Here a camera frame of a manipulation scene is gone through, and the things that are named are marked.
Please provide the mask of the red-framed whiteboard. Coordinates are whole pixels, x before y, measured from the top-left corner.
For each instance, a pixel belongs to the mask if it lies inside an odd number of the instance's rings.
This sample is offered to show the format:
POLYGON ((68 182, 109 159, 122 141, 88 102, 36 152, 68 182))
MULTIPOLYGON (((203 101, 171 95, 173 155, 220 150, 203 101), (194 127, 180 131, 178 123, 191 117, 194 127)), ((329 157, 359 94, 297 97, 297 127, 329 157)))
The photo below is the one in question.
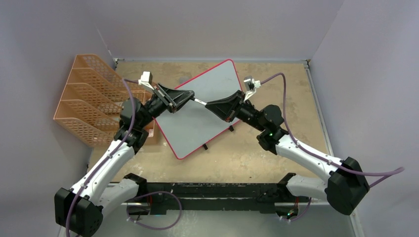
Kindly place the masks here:
MULTIPOLYGON (((231 96, 242 87, 233 60, 226 59, 176 89, 192 90, 197 99, 209 102, 231 96)), ((175 114, 162 113, 156 122, 175 157, 184 159, 239 120, 227 123, 204 105, 189 101, 175 114)))

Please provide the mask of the white marker pen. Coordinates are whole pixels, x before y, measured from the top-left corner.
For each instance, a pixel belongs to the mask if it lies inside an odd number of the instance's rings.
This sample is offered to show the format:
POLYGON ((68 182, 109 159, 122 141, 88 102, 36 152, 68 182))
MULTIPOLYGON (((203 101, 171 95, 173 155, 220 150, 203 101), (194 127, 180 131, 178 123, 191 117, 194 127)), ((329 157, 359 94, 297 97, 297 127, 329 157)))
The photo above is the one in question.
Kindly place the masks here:
POLYGON ((203 106, 206 106, 206 105, 207 105, 207 103, 206 103, 206 102, 204 102, 204 101, 202 101, 202 100, 200 100, 200 99, 197 99, 197 98, 193 98, 193 99, 192 99, 192 101, 194 101, 194 102, 196 102, 196 103, 199 103, 199 104, 201 104, 201 105, 203 105, 203 106))

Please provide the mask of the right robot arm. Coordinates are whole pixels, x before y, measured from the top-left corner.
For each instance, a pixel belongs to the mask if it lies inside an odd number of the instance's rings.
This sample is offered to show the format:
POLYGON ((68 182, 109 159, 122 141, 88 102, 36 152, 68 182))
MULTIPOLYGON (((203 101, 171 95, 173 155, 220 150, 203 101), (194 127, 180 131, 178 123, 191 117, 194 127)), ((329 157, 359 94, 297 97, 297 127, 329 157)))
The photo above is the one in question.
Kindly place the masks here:
POLYGON ((239 119, 261 133, 256 137, 266 151, 288 158, 307 168, 316 178, 294 175, 277 188, 280 199, 295 196, 326 200, 331 207, 350 215, 369 192, 370 186, 359 162, 351 157, 342 160, 309 147, 281 127, 285 122, 277 105, 257 110, 242 91, 205 104, 205 108, 225 122, 239 119))

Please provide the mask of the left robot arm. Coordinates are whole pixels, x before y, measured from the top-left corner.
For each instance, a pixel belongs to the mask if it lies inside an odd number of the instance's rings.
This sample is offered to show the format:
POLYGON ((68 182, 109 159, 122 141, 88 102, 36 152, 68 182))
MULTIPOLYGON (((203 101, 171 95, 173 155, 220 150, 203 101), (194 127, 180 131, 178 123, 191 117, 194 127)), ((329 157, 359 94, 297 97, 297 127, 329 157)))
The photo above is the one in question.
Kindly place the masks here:
POLYGON ((147 180, 127 175, 117 186, 107 189, 116 173, 143 147, 148 137, 145 127, 163 112, 176 113, 189 100, 192 90, 176 90, 157 84, 146 104, 133 96, 122 104, 119 129, 98 163, 71 188, 60 188, 54 196, 55 221, 65 228, 66 236, 91 237, 105 216, 126 200, 141 202, 146 197, 164 195, 150 192, 147 180))

